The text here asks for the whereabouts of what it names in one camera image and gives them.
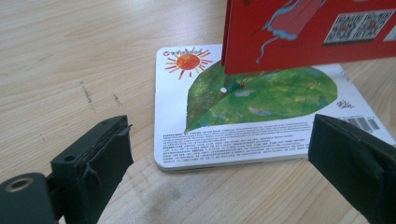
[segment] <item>table surface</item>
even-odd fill
[[[222,42],[226,0],[3,0],[0,182],[125,114],[134,164],[99,223],[366,223],[308,161],[168,174],[153,159],[155,53]],[[396,58],[343,63],[396,136]]]

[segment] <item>green leaf illustration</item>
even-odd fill
[[[297,118],[336,98],[335,83],[312,67],[227,76],[218,62],[189,89],[185,132],[221,124]]]

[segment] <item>sun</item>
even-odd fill
[[[169,61],[166,63],[172,66],[166,67],[165,69],[169,70],[169,73],[180,70],[178,79],[181,79],[186,71],[190,73],[190,77],[192,77],[192,72],[195,71],[197,74],[200,74],[205,71],[210,63],[213,63],[213,61],[204,59],[204,57],[209,54],[210,52],[208,49],[203,51],[202,49],[195,50],[195,48],[192,50],[185,49],[184,51],[179,50],[177,52],[172,52],[171,56],[175,58],[169,57]]]

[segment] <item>white book cover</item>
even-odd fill
[[[307,158],[316,114],[395,144],[339,64],[225,75],[221,49],[157,51],[154,159],[161,169]]]

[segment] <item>red card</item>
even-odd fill
[[[396,0],[228,0],[227,74],[396,56]]]

